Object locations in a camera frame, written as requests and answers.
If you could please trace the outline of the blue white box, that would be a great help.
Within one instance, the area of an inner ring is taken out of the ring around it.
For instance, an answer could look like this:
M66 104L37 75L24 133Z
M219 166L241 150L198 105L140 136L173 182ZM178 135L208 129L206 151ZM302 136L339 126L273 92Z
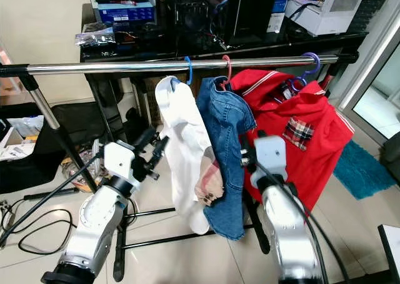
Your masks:
M98 4L100 22L155 22L156 9L148 1Z

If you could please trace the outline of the clear plastic bag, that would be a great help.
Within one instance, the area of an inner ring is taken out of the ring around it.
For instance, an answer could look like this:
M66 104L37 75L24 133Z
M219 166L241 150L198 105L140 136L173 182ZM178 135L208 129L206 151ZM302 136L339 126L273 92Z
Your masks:
M82 32L75 35L74 43L80 47L108 46L116 44L116 36L112 26L92 22L83 24Z

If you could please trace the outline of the black desk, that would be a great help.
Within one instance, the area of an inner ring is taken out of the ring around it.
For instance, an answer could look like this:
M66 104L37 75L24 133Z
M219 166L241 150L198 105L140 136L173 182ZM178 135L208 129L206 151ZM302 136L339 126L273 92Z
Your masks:
M191 60L219 59L227 54L232 58L268 58L268 56L298 56L301 53L357 53L368 32L348 31L320 36L311 36L305 29L292 21L283 21L279 33L255 36L254 41L226 46L219 42L207 29L191 31L183 22L175 21L174 10L167 6L156 9L158 21L143 26L134 26L134 33L143 34L142 40L134 40L124 33L118 33L113 46L80 47L81 62L128 62L150 60L178 60L185 56ZM128 78L138 93L145 93L144 79L156 76L155 72L112 73L111 75L86 75L98 107L105 116L104 126L115 138L128 141L131 122L118 109L123 92L120 80Z

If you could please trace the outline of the red shirt plaid pocket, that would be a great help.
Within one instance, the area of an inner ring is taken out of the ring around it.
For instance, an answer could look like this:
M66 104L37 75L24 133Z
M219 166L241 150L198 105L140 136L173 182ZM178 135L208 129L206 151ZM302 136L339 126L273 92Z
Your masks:
M329 104L317 81L294 82L278 71L244 69L232 78L231 89L242 96L256 127L246 133L253 142L262 130L286 142L287 181L312 209L334 172L353 127Z

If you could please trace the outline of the teal floor rug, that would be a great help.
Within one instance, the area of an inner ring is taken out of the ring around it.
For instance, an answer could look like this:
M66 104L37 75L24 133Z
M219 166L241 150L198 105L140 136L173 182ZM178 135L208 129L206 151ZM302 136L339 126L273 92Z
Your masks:
M355 141L346 144L334 168L334 176L357 200L397 186L385 166Z

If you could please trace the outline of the sliding glass door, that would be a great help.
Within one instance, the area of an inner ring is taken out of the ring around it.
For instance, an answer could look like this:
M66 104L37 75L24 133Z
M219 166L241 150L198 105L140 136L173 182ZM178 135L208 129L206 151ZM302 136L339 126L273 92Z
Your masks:
M388 0L368 24L359 58L331 84L331 100L383 144L400 133L400 0Z

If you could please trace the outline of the black monitor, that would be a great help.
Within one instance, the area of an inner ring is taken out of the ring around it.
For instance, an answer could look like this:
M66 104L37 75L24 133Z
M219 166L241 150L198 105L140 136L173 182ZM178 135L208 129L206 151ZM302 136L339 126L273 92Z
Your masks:
M227 0L224 6L223 41L228 46L275 42L278 34L268 31L276 0Z

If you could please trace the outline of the colourful snack bag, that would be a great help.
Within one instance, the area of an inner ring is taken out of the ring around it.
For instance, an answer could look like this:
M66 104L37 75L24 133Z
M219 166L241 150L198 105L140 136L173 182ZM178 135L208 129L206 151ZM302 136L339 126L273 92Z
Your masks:
M71 158L64 158L60 163L60 168L63 177L66 179L70 178L72 175L77 175L71 181L71 184L75 188L83 192L91 192L91 187L89 187L88 181L83 178L82 173L78 172L79 167L72 161ZM102 176L98 173L98 161L94 160L93 162L91 162L87 170L89 172L89 175L92 176L92 180L94 181L94 183L97 184L97 186L100 186Z

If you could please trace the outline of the black power strip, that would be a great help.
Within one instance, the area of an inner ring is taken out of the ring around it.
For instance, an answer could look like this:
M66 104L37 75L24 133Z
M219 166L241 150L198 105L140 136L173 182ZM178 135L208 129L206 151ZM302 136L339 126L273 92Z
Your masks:
M66 188L58 191L32 193L31 195L23 196L23 200L38 200L46 198L47 196L72 195L73 193L78 193L78 192L80 192L80 189L78 188Z

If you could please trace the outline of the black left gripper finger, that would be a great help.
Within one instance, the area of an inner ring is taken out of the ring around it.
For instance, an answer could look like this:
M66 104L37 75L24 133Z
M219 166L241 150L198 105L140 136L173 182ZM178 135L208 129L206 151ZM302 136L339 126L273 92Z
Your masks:
M134 147L134 151L143 151L148 144L151 144L156 135L156 130L154 128L148 128L143 130L143 132L131 142L131 146Z
M158 162L160 162L164 156L164 151L169 139L170 138L168 136L165 136L165 138L157 138L152 141L152 146L154 149L151 153L151 159L149 159L149 169L153 170L158 165Z

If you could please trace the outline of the purple plastic hanger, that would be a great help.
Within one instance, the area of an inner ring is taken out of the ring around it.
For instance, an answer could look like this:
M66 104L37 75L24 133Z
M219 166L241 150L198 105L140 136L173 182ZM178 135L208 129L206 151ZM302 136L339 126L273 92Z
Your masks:
M309 75L313 75L322 69L322 61L317 53L307 52L303 53L302 56L308 56L314 61L314 69L309 69L303 72L300 76L295 76L294 78L289 78L283 81L283 83L288 87L288 91L292 95L297 94L300 90L308 84Z

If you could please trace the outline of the blue plastic hanger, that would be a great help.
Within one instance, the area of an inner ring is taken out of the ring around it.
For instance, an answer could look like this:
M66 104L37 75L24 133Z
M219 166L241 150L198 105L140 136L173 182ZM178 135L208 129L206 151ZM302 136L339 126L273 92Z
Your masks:
M184 56L184 61L187 64L187 71L188 71L187 81L186 81L186 83L180 82L180 80L177 78L177 76L174 76L171 79L171 81L169 82L169 85L171 86L172 92L176 91L176 86L178 84L185 84L186 86L189 86L193 81L193 74L194 73L193 73L193 64L192 64L191 58L189 56Z

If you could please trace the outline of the black open suitcase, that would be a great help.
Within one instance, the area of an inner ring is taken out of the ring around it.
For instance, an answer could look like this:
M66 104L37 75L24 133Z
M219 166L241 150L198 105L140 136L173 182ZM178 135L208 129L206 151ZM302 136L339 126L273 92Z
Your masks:
M12 193L52 181L66 152L58 136L43 124L31 155L0 162L0 193Z

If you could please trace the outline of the white button shirt plaid cuffs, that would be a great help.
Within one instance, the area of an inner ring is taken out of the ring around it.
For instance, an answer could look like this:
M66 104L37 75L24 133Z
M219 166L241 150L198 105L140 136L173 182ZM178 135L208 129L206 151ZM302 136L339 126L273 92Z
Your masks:
M166 76L154 90L162 120L161 138L169 166L172 203L178 216L197 235L211 227L204 209L220 200L224 181L208 130L188 84Z

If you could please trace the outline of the pink plastic hanger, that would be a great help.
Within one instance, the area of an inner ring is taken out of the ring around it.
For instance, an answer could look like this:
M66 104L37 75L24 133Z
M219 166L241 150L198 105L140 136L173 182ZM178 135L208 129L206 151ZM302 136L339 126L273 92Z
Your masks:
M222 55L222 60L226 62L227 75L226 79L220 84L220 88L222 91L226 91L233 75L233 67L231 58L227 54Z

